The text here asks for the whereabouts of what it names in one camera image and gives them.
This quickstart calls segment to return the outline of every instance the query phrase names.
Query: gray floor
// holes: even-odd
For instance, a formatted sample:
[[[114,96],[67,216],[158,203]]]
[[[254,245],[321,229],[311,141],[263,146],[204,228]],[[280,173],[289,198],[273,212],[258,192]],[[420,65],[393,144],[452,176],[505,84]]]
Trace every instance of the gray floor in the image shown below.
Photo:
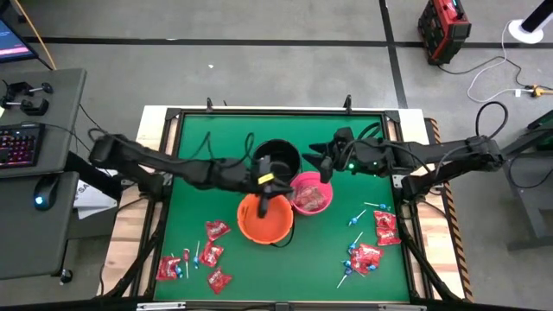
[[[23,1],[46,36],[180,39],[385,40],[378,0],[57,0]],[[539,0],[464,0],[473,23],[470,42],[498,42],[508,20],[523,18]],[[388,0],[396,41],[418,41],[416,19],[424,0]],[[26,26],[18,26],[30,35]],[[509,35],[505,41],[514,41]],[[553,42],[548,27],[544,41]],[[386,48],[106,46],[49,44],[59,68],[84,67],[83,105],[107,130],[135,138],[144,105],[341,105],[353,95],[358,107],[397,107]],[[448,69],[464,70],[500,55],[495,49],[463,49]],[[528,84],[553,86],[549,49],[510,49]],[[426,64],[418,48],[399,48],[407,105],[423,109],[445,140],[474,134],[479,104],[467,99],[474,73],[453,76]],[[36,62],[1,70],[41,70]],[[516,70],[503,65],[482,75],[474,96],[514,87]],[[551,110],[549,98],[498,98],[510,110],[497,140],[504,145],[532,120]],[[485,113],[483,132],[501,113]],[[79,117],[78,133],[90,124]],[[527,308],[553,306],[553,247],[508,252],[505,244],[525,235],[522,214],[503,173],[471,173],[452,182],[469,272],[477,302]],[[0,282],[0,303],[84,299],[95,294],[105,241],[75,246],[75,281],[58,288],[47,278]],[[24,292],[7,290],[14,283]]]

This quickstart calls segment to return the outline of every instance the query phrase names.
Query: keyboard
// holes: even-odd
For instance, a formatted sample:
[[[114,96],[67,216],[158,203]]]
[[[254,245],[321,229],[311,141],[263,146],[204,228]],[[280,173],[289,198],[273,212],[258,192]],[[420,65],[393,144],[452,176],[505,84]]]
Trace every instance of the keyboard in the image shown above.
[[[0,126],[0,169],[36,165],[44,136],[44,124]]]

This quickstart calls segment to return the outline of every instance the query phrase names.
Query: white paper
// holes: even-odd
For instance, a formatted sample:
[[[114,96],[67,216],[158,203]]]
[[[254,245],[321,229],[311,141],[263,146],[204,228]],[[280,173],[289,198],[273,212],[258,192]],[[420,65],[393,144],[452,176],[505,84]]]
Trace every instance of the white paper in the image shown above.
[[[77,214],[79,215],[79,219],[85,219],[88,216],[93,216],[95,213],[107,211],[111,208],[113,207],[79,208],[77,209]]]
[[[115,175],[117,171],[107,171],[109,175]],[[97,188],[92,187],[83,181],[79,181],[77,185],[77,193],[73,208],[77,209],[79,219],[84,219],[92,216],[95,213],[100,213],[113,207],[117,207],[116,200],[102,194]]]

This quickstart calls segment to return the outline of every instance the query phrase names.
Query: computer mouse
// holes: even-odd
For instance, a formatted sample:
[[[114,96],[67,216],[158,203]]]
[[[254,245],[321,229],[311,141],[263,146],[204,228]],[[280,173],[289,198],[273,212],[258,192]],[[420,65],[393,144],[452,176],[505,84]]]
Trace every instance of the computer mouse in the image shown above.
[[[33,200],[37,210],[47,211],[54,206],[59,183],[60,176],[58,174],[42,176],[36,183]]]

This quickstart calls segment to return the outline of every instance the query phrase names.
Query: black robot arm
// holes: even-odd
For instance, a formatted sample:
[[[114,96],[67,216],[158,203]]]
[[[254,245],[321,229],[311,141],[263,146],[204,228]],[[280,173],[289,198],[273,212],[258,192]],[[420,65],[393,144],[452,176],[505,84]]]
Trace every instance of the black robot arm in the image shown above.
[[[375,125],[370,125],[369,128],[375,128]],[[365,133],[355,139],[352,129],[339,129],[334,133],[331,142],[309,145],[318,154],[302,156],[321,172],[322,182],[328,182],[334,170],[380,177],[405,175],[402,179],[404,200],[413,200],[419,194],[426,194],[434,185],[471,171],[496,171],[505,162],[498,144],[486,136],[422,145],[393,142],[373,136],[362,138],[363,134]],[[430,172],[426,166],[430,163],[438,163],[439,169]],[[427,174],[409,175],[420,167],[425,167]]]
[[[116,169],[136,182],[141,192],[156,198],[162,195],[163,177],[151,174],[141,166],[170,173],[201,190],[218,188],[260,194],[265,199],[292,191],[289,185],[270,173],[269,157],[255,161],[251,168],[247,168],[243,161],[232,158],[183,160],[145,148],[123,135],[110,134],[95,140],[89,160],[97,168]],[[260,217],[266,214],[266,207],[265,204],[260,206]]]

